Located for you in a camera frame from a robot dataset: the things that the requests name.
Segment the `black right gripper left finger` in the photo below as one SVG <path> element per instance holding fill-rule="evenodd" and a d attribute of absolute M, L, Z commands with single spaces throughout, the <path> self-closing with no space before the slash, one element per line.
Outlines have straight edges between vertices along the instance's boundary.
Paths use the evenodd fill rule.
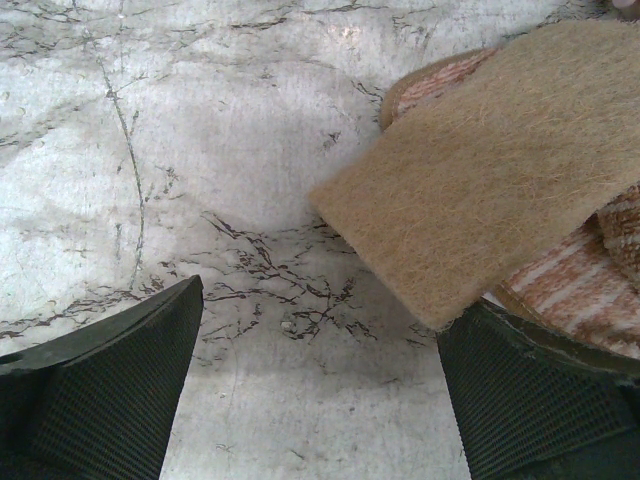
<path fill-rule="evenodd" d="M 2 356 L 2 478 L 158 478 L 202 313 L 194 275 Z"/>

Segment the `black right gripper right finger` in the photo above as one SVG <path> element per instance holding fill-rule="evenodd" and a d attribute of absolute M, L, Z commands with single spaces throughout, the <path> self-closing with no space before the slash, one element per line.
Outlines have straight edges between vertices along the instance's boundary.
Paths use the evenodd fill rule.
<path fill-rule="evenodd" d="M 484 299 L 437 344 L 472 478 L 638 478 L 638 360 Z"/>

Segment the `cardboard sheet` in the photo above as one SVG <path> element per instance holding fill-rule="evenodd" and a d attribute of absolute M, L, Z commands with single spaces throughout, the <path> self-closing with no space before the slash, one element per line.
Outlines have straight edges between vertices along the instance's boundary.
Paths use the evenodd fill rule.
<path fill-rule="evenodd" d="M 639 178 L 639 27 L 562 21 L 395 120 L 311 204 L 442 329 Z"/>

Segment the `pink striped oven mitt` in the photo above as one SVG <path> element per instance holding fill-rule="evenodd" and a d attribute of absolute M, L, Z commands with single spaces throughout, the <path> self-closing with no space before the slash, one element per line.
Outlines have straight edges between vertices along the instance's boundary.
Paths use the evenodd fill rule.
<path fill-rule="evenodd" d="M 399 80 L 385 95 L 385 130 L 459 87 L 501 48 L 454 55 Z M 489 291 L 508 311 L 589 346 L 639 356 L 639 178 L 556 246 Z"/>

